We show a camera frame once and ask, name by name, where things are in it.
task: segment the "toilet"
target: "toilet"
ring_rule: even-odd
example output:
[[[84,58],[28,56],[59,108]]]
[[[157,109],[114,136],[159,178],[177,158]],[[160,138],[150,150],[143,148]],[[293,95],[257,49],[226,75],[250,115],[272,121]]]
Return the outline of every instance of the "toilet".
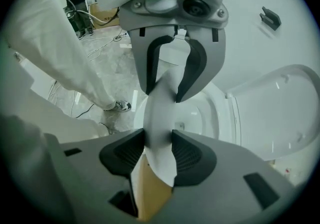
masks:
[[[143,127],[147,98],[134,117]],[[247,148],[265,161],[306,147],[319,135],[320,79],[310,68],[290,65],[226,93],[212,82],[177,103],[174,128]]]

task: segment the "white cloth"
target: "white cloth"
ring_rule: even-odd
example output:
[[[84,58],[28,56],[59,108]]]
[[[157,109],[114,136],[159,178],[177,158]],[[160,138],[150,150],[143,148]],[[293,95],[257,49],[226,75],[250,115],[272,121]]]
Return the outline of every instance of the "white cloth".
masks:
[[[91,67],[59,0],[16,0],[3,36],[67,90],[75,90],[103,110],[115,106],[102,80]]]
[[[53,134],[59,143],[79,142],[108,136],[106,126],[90,119],[72,118],[31,89],[18,112],[22,120],[36,125],[43,133]]]

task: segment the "cardboard box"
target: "cardboard box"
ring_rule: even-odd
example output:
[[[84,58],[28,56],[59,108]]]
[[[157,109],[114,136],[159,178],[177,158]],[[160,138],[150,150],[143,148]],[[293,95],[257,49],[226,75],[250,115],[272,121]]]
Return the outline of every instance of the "cardboard box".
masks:
[[[99,5],[97,3],[91,4],[89,6],[89,9],[90,9],[90,14],[92,14],[93,16],[97,17],[99,20],[104,21],[104,22],[109,21],[117,12],[117,8],[113,8],[111,10],[101,11],[99,9]],[[93,25],[96,29],[117,26],[120,24],[119,16],[116,16],[113,21],[111,21],[110,23],[103,25],[103,26],[99,25],[99,23],[97,23],[94,19],[92,19],[92,21],[93,21]]]
[[[166,204],[172,193],[172,187],[155,175],[144,154],[139,169],[136,198],[138,220],[149,221]]]

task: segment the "sneaker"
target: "sneaker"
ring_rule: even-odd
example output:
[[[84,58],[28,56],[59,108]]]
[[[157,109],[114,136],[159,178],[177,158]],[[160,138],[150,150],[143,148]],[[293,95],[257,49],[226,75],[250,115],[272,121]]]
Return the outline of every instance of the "sneaker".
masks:
[[[89,33],[89,36],[92,36],[94,34],[94,31],[92,30],[92,28],[88,28],[88,33]]]
[[[113,109],[113,111],[119,111],[119,112],[126,112],[129,111],[131,109],[131,104],[126,101],[126,100],[117,100],[115,102],[115,107]]]
[[[78,39],[80,40],[84,38],[85,35],[86,35],[86,31],[81,32],[80,35],[78,36]]]

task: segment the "black bracket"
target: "black bracket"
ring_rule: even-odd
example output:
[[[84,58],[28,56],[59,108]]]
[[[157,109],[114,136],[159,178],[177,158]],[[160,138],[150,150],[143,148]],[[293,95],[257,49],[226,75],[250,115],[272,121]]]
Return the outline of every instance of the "black bracket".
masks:
[[[280,17],[274,13],[272,10],[269,10],[265,8],[264,6],[262,7],[262,10],[264,11],[265,14],[260,13],[260,17],[262,21],[267,24],[270,28],[272,28],[274,31],[279,28],[281,25],[281,20]]]

